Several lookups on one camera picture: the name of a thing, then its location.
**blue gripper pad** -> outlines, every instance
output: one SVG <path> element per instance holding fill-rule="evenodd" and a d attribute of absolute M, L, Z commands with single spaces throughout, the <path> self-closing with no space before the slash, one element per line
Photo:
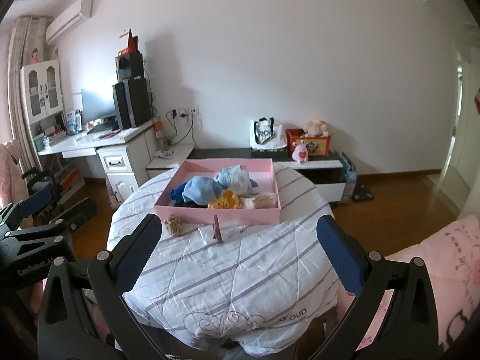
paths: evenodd
<path fill-rule="evenodd" d="M 369 269 L 365 250 L 356 239 L 343 232 L 331 215 L 318 220 L 317 238 L 345 290 L 358 298 Z"/>
<path fill-rule="evenodd" d="M 18 205 L 18 215 L 21 218 L 28 218 L 30 215 L 47 207 L 52 201 L 52 193 L 45 188 L 34 193 L 28 199 L 23 200 Z"/>
<path fill-rule="evenodd" d="M 120 294 L 134 288 L 161 237 L 162 221 L 156 215 L 147 214 L 133 233 L 123 237 L 113 248 L 110 263 Z"/>

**curtain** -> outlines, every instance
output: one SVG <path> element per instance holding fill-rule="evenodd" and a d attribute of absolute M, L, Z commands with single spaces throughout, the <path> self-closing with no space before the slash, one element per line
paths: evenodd
<path fill-rule="evenodd" d="M 13 138 L 17 139 L 22 147 L 19 162 L 22 172 L 32 167 L 42 169 L 31 139 L 27 118 L 23 116 L 20 70 L 30 64 L 35 48 L 38 51 L 38 61 L 44 60 L 46 21 L 45 17 L 39 19 L 20 17 L 10 37 L 7 69 L 8 107 Z"/>

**air conditioner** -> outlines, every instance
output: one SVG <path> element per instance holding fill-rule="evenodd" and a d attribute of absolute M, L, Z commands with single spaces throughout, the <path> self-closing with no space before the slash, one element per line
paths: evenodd
<path fill-rule="evenodd" d="M 46 42 L 52 44 L 61 35 L 77 28 L 92 15 L 92 0 L 78 0 L 64 10 L 46 29 Z"/>

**pink pillow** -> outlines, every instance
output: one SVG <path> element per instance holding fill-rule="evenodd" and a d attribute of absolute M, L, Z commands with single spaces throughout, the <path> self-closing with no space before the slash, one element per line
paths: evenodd
<path fill-rule="evenodd" d="M 447 349 L 459 336 L 480 302 L 480 227 L 477 218 L 471 215 L 453 222 L 420 244 L 386 258 L 407 263 L 415 256 L 423 258 L 427 266 L 437 307 L 438 341 Z M 392 290 L 385 292 L 358 349 L 372 343 L 392 294 Z M 340 285 L 338 320 L 345 315 L 353 300 L 354 295 Z"/>

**glass cabinet door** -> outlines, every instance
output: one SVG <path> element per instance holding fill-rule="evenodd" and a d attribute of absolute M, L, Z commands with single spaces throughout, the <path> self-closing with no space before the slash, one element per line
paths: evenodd
<path fill-rule="evenodd" d="M 45 91 L 46 91 L 46 101 L 49 102 L 50 109 L 58 107 L 59 99 L 58 99 L 58 95 L 57 95 L 57 83 L 56 83 L 56 79 L 55 79 L 55 68 L 53 66 L 49 66 L 46 69 Z"/>
<path fill-rule="evenodd" d="M 40 115 L 42 112 L 41 107 L 45 106 L 43 89 L 40 89 L 42 93 L 39 93 L 38 90 L 40 86 L 38 84 L 38 72 L 36 70 L 32 70 L 30 73 L 28 73 L 28 94 L 30 96 L 32 116 Z"/>

